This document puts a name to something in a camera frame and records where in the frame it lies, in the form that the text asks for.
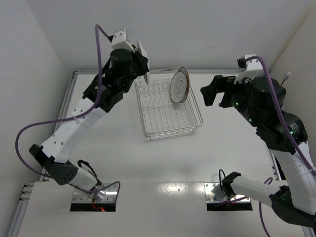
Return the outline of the green rimmed plate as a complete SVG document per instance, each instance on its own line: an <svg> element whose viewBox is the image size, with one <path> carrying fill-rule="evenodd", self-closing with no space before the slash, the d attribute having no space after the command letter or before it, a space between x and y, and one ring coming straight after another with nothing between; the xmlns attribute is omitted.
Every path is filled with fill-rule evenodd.
<svg viewBox="0 0 316 237"><path fill-rule="evenodd" d="M146 73L144 74L145 83L149 84L149 81L150 81L149 60L148 60L148 57L147 57L147 53L146 53L144 47L142 46L142 44L141 44L141 42L139 40L137 41L137 50L141 54L141 62L142 62L142 65L144 66L144 69L146 71Z"/></svg>

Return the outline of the black rimmed white plate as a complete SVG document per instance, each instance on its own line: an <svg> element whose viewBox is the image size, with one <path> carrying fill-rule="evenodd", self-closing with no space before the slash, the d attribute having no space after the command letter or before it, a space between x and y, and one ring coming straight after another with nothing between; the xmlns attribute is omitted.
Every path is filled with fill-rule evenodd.
<svg viewBox="0 0 316 237"><path fill-rule="evenodd" d="M170 83L170 98L173 103L180 103L185 94L186 79L182 72L177 72Z"/></svg>

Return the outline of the orange sunburst plate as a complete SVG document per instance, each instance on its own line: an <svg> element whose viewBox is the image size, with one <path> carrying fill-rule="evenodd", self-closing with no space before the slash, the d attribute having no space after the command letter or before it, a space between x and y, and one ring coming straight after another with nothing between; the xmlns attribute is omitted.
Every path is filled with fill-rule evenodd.
<svg viewBox="0 0 316 237"><path fill-rule="evenodd" d="M182 97L180 103L183 103L186 101L188 94L189 94L189 89L190 89L190 76L189 76L189 72L187 70L186 67L180 67L179 72L182 72L185 75L185 79L186 79L186 89L185 89L185 94Z"/></svg>

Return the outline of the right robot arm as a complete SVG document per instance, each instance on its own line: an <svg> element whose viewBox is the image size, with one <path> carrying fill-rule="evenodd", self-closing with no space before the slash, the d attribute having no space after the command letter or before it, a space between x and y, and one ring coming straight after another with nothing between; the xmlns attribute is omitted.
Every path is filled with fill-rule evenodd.
<svg viewBox="0 0 316 237"><path fill-rule="evenodd" d="M309 228L316 226L316 178L309 156L308 136L303 122L294 114L281 111L281 124L276 105L282 105L284 87L265 77L244 79L217 75L210 85L202 87L206 106L211 106L218 93L223 93L222 108L234 107L247 122L256 128L280 164L286 184L271 185L248 179L238 172L228 174L215 186L216 201L244 195L269 206L283 221Z"/></svg>

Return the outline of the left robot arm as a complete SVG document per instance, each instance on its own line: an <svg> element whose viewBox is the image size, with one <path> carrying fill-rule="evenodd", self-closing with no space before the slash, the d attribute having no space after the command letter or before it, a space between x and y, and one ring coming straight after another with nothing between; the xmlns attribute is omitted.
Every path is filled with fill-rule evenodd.
<svg viewBox="0 0 316 237"><path fill-rule="evenodd" d="M69 157L88 130L130 90L134 80L149 73L145 50L115 49L106 65L99 70L71 117L40 145L29 152L59 185L71 185L88 194L98 192L101 182L95 174L70 162Z"/></svg>

